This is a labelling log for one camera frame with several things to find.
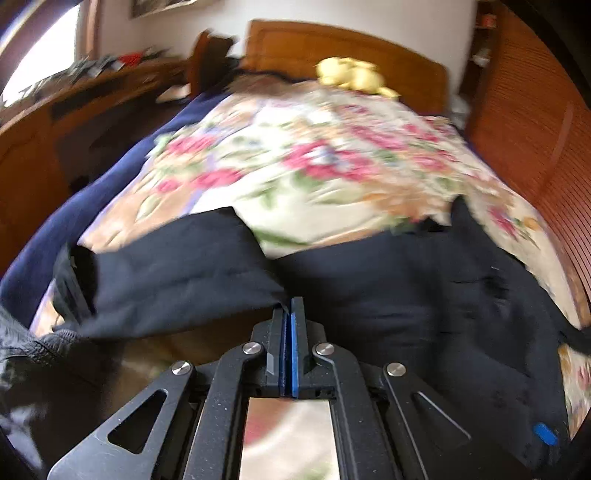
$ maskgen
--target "floral bedspread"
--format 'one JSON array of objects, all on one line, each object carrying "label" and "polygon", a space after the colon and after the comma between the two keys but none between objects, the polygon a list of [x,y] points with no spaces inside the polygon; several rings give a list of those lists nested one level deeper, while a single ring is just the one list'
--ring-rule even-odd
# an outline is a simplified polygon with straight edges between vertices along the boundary
[{"label": "floral bedspread", "polygon": [[[404,229],[431,215],[449,222],[464,194],[475,218],[538,278],[575,326],[564,271],[535,209],[464,144],[444,118],[396,101],[242,76],[197,125],[159,137],[142,172],[81,238],[117,249],[187,213],[233,206],[270,257]],[[42,334],[59,321],[46,299]],[[589,359],[560,349],[571,434],[591,405]]]}]

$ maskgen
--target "white wall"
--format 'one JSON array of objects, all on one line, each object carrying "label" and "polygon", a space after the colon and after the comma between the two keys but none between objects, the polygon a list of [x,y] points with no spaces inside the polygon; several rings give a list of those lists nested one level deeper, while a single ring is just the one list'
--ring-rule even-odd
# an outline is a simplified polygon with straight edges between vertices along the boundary
[{"label": "white wall", "polygon": [[[385,38],[444,64],[455,90],[466,64],[473,32],[475,0],[203,0],[207,5],[179,8],[131,20],[139,45],[172,47],[184,56],[205,28],[237,35],[241,54],[253,18],[303,20],[359,30]],[[114,22],[112,31],[120,29]]]},{"label": "white wall", "polygon": [[131,0],[103,0],[100,23],[99,54],[121,55],[143,48],[143,29],[130,19]]}]

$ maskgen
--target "navy blue blanket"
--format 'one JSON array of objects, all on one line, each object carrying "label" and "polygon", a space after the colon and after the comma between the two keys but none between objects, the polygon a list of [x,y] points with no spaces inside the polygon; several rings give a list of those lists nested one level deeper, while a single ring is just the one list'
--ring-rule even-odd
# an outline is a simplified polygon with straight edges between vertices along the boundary
[{"label": "navy blue blanket", "polygon": [[129,150],[101,178],[57,209],[22,249],[0,280],[0,304],[29,328],[53,278],[53,264],[64,244],[73,244],[108,203],[140,172],[158,135],[203,119],[228,93],[199,95],[177,116]]}]

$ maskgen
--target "wooden cabinet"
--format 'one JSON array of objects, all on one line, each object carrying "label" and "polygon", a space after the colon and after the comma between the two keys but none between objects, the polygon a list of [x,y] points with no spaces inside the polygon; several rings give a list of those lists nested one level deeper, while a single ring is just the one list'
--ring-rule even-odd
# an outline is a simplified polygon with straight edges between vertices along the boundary
[{"label": "wooden cabinet", "polygon": [[168,88],[185,66],[184,60],[162,59],[106,72],[41,100],[0,127],[0,275],[71,194],[58,142],[117,105]]},{"label": "wooden cabinet", "polygon": [[498,35],[467,137],[499,177],[548,223],[558,250],[564,252],[563,264],[575,296],[586,294],[580,297],[587,323],[591,111],[558,60],[506,7],[500,10]]},{"label": "wooden cabinet", "polygon": [[496,43],[499,0],[477,0],[472,43],[458,95],[472,105],[480,82],[485,77],[491,51]]}]

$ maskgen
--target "shelf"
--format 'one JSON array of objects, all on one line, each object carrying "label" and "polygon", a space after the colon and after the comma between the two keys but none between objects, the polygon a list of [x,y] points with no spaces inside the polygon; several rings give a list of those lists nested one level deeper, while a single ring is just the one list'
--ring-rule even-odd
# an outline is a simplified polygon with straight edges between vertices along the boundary
[{"label": "shelf", "polygon": [[154,8],[154,10],[152,10],[150,12],[146,12],[144,14],[137,15],[136,17],[133,17],[133,18],[150,17],[150,16],[152,16],[154,14],[159,14],[159,13],[162,13],[162,12],[168,12],[168,11],[174,10],[176,8],[180,8],[180,7],[187,7],[189,5],[194,5],[194,4],[196,4],[198,2],[202,2],[202,1],[203,0],[183,0],[183,1],[178,2],[176,4],[166,5],[164,7],[156,7],[156,8]]},{"label": "shelf", "polygon": [[474,60],[474,58],[470,58],[470,61],[480,69],[485,69],[486,67],[488,67],[488,64],[491,62],[491,60],[488,59],[488,61],[486,62],[486,65],[480,65],[479,63],[476,62],[476,60]]}]

